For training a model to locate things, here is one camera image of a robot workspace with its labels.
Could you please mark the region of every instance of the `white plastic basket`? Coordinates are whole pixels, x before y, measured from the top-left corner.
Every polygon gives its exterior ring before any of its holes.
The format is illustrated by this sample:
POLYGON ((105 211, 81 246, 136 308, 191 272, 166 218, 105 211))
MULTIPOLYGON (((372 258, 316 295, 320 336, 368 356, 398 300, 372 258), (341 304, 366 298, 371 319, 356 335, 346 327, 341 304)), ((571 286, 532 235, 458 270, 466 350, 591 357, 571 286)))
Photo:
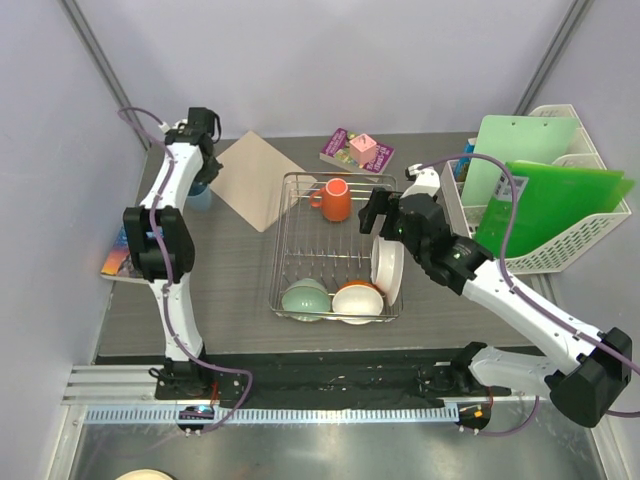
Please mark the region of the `white plastic basket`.
MULTIPOLYGON (((534 117, 578 118, 572 105, 543 105, 533 110, 534 117)), ((451 228, 458 235, 471 237, 484 215, 487 206, 463 207, 460 192, 464 184, 456 183, 453 168, 456 161, 445 165, 442 173, 442 194, 447 204, 451 228)), ((554 165, 606 169, 582 122, 576 129, 575 138, 567 153, 554 165)), ((515 274, 561 272, 595 245, 607 233, 631 215, 624 199, 612 213, 589 215, 571 228, 555 236, 533 252, 521 257, 507 259, 507 267, 515 274)))

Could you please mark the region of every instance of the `wall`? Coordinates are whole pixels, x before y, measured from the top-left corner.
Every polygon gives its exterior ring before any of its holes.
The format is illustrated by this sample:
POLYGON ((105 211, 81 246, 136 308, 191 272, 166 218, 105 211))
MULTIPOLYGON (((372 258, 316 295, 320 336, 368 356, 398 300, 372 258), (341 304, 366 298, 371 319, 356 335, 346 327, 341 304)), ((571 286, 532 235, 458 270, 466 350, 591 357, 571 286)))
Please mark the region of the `wall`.
POLYGON ((570 0, 79 0, 134 104, 224 134, 472 131, 515 110, 570 0))
MULTIPOLYGON (((640 182, 640 4, 594 2, 536 104, 573 103, 609 168, 640 182)), ((640 358, 640 185, 627 197, 634 214, 592 251, 556 277, 566 306, 607 330, 620 327, 636 341, 640 358)), ((614 405, 640 410, 637 376, 614 405)), ((631 478, 640 478, 640 420, 615 420, 631 478)))
POLYGON ((56 2, 8 2, 0 26, 0 465, 3 479, 41 480, 144 156, 56 2))

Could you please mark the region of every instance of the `round yellow object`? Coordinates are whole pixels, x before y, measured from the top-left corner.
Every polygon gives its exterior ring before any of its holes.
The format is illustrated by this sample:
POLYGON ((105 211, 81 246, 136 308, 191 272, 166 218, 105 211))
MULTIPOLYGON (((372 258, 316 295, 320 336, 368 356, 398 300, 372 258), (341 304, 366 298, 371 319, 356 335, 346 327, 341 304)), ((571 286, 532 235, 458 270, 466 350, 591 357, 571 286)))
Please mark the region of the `round yellow object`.
POLYGON ((116 480, 173 480, 169 475, 166 475, 157 470, 136 470, 134 472, 125 473, 116 480))

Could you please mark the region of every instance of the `blue cup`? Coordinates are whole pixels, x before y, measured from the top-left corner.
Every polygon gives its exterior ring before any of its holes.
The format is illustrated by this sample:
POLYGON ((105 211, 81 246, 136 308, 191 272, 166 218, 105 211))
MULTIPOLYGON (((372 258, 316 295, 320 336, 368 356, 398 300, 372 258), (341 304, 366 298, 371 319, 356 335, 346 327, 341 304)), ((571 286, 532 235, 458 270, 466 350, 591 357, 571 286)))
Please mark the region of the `blue cup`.
POLYGON ((206 183, 193 182, 187 194, 187 205, 196 212, 206 212, 211 207, 213 194, 206 183))

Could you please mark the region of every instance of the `purple book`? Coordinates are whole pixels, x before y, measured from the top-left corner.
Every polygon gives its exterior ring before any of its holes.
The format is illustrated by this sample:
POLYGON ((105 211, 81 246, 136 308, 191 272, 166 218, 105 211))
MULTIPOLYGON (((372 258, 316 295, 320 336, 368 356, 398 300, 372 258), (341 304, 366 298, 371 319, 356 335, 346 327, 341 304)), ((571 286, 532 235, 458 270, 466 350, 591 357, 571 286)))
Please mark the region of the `purple book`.
POLYGON ((349 140, 358 135, 359 133, 349 132, 344 128, 337 129, 320 151, 320 160, 324 160, 336 167, 344 168, 353 173, 379 174, 384 172, 384 169, 389 164, 389 160, 393 157, 395 149, 388 145, 378 143, 376 158, 361 167, 358 165, 358 162, 349 156, 349 140))

